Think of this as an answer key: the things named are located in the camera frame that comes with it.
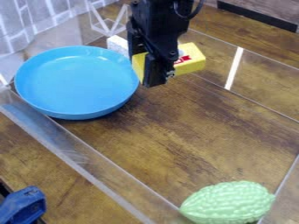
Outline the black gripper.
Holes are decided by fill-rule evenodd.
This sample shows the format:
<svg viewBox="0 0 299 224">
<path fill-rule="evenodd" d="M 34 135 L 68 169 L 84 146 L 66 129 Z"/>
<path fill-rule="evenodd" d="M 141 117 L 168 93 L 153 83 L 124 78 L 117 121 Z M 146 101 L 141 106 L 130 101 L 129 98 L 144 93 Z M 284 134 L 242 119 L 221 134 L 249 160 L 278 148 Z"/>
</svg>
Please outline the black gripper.
<svg viewBox="0 0 299 224">
<path fill-rule="evenodd" d="M 126 22 L 128 55 L 144 56 L 146 88 L 162 85 L 173 75 L 178 58 L 177 38 L 186 32 L 193 0 L 132 0 Z"/>
</svg>

